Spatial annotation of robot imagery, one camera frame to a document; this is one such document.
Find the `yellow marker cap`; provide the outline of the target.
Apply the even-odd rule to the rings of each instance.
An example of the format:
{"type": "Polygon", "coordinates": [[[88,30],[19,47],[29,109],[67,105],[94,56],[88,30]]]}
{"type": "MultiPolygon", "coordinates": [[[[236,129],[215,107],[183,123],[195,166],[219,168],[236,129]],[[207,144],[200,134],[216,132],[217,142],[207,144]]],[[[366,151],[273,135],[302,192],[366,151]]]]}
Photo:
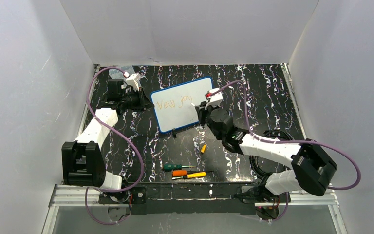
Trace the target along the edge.
{"type": "Polygon", "coordinates": [[[200,149],[200,153],[203,154],[206,150],[207,146],[206,145],[203,145],[200,149]]]}

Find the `blue framed whiteboard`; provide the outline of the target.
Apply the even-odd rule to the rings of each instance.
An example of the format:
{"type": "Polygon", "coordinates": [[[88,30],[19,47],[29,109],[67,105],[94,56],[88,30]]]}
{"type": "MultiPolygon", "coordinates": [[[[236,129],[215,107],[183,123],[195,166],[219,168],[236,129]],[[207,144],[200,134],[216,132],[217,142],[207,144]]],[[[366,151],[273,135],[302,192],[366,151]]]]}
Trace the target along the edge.
{"type": "Polygon", "coordinates": [[[212,88],[213,79],[203,77],[153,91],[150,99],[154,104],[159,131],[167,133],[197,123],[197,113],[191,103],[200,105],[212,88]]]}

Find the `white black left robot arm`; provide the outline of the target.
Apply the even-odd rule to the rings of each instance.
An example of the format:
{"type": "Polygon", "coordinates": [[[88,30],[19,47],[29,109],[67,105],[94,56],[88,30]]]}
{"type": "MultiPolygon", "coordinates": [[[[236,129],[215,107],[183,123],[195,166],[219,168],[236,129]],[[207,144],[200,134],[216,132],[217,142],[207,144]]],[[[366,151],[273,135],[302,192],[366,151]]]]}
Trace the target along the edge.
{"type": "Polygon", "coordinates": [[[110,79],[107,94],[99,103],[95,117],[74,140],[61,148],[63,179],[66,185],[96,187],[102,190],[120,190],[123,178],[108,172],[102,145],[119,117],[126,111],[145,111],[154,105],[147,98],[135,74],[129,78],[110,79]]]}

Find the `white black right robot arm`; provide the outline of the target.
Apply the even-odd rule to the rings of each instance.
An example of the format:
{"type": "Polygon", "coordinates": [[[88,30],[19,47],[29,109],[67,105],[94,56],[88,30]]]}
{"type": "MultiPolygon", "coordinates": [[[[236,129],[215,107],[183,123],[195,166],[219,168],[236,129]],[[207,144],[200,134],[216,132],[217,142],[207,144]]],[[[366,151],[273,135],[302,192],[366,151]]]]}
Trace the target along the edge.
{"type": "Polygon", "coordinates": [[[336,163],[314,141],[286,144],[266,137],[254,137],[247,129],[235,126],[233,118],[220,107],[202,102],[195,110],[199,123],[207,125],[225,149],[241,155],[258,156],[289,168],[271,173],[257,186],[272,195],[304,190],[323,196],[337,170],[336,163]]]}

